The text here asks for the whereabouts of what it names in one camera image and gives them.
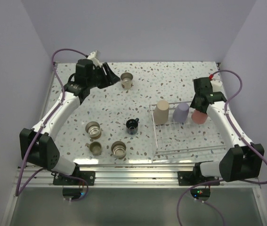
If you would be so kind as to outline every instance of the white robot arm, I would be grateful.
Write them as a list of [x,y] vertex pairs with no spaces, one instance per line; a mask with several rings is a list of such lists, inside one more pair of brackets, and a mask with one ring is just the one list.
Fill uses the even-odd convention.
[[[76,64],[76,72],[72,74],[68,82],[64,85],[64,95],[61,94],[50,109],[50,111],[32,127],[23,129],[20,133],[20,147],[22,158],[24,158],[32,139],[41,127],[43,127],[38,139],[29,152],[27,161],[46,168],[49,171],[62,173],[64,175],[78,176],[77,165],[60,156],[60,152],[55,145],[56,136],[71,113],[76,110],[90,94],[90,89],[99,89],[114,85],[120,81],[109,68],[107,63],[100,63],[98,52],[92,52],[87,59],[81,59]],[[52,114],[57,106],[58,109],[49,118],[46,125],[45,119]]]
[[209,77],[194,80],[195,96],[191,107],[206,113],[215,123],[222,135],[228,152],[221,161],[200,162],[195,165],[194,177],[222,177],[225,181],[255,178],[259,175],[262,160],[238,137],[226,114],[241,136],[261,155],[261,144],[254,144],[245,135],[232,112],[225,113],[226,98],[221,92],[214,92]]

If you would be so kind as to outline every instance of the black mounting bracket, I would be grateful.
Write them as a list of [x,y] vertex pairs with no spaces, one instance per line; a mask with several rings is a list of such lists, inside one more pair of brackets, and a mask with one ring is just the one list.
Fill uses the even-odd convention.
[[[57,176],[55,174],[52,174],[52,175],[54,176],[53,185],[58,185],[58,186],[82,185],[79,180],[72,180],[70,178],[63,177],[61,175],[57,175]],[[95,171],[80,171],[77,173],[76,177],[82,178],[83,180],[85,180],[88,183],[88,186],[93,186],[95,183],[96,172]]]
[[[193,186],[207,181],[218,180],[214,177],[195,177],[191,171],[178,171],[178,185],[179,186]],[[210,186],[218,186],[219,182],[213,182]]]

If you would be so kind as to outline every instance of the metal wire rack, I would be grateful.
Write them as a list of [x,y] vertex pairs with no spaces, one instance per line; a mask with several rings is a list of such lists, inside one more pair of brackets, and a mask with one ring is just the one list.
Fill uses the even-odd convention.
[[156,105],[149,105],[149,117],[152,123],[155,143],[154,157],[224,148],[223,139],[210,118],[203,125],[198,125],[192,121],[191,115],[194,109],[190,108],[188,119],[185,123],[173,121],[173,112],[180,103],[169,103],[169,118],[163,125],[155,124],[153,112]]

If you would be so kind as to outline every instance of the white wall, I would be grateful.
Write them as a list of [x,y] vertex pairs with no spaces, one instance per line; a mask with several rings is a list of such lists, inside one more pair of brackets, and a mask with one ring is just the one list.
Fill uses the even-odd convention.
[[0,222],[18,163],[19,132],[41,111],[50,60],[20,0],[0,0]]
[[[244,86],[231,107],[246,133],[264,146],[267,158],[267,0],[257,0],[221,66],[241,75]],[[233,94],[237,79],[230,74],[222,77],[228,95]],[[266,167],[260,179],[267,179]],[[267,185],[262,191],[267,203]]]
[[[105,61],[217,61],[255,0],[22,0],[49,54],[101,51]],[[77,61],[63,53],[60,60]]]

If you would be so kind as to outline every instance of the terrazzo table surface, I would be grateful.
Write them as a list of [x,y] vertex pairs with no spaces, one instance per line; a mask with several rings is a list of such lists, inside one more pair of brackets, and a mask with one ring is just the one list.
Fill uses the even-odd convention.
[[[226,153],[223,140],[214,125],[206,124],[197,127],[195,133],[198,136],[182,142],[186,148],[184,152],[157,154],[148,113],[149,104],[156,104],[162,99],[169,103],[192,101],[192,79],[209,76],[216,71],[215,62],[127,62],[109,63],[109,66],[118,76],[124,72],[132,73],[133,87],[124,90],[119,82],[105,89],[92,89],[57,135],[55,143],[62,156],[78,164],[175,163],[222,159]],[[57,73],[66,84],[69,76],[75,73],[75,64],[57,64]],[[46,111],[53,106],[60,93],[61,88],[55,78]],[[126,132],[125,123],[130,118],[139,118],[138,133],[135,135]],[[85,146],[92,141],[85,131],[85,125],[90,121],[97,121],[103,130],[97,140],[103,147],[99,156],[93,156]],[[118,140],[127,146],[127,155],[121,160],[114,158],[110,149],[113,142]],[[189,150],[189,147],[214,145],[218,148]]]

